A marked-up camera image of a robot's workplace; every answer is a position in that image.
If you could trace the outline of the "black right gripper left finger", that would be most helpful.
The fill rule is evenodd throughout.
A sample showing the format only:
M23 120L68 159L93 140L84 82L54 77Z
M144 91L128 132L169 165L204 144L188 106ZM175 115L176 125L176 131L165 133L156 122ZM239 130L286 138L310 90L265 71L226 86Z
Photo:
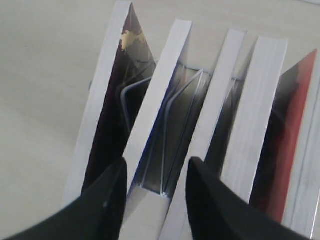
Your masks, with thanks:
M114 160L103 174L68 206L11 240L117 240L127 199L127 163Z

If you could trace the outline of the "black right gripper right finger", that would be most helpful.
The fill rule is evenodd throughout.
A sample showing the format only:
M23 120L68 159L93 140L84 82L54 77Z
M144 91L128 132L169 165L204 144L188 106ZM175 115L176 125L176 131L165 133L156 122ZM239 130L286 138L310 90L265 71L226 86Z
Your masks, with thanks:
M191 157L186 177L187 216L194 240L305 240L260 211L273 180L269 170L258 172L253 205L229 189L199 157Z

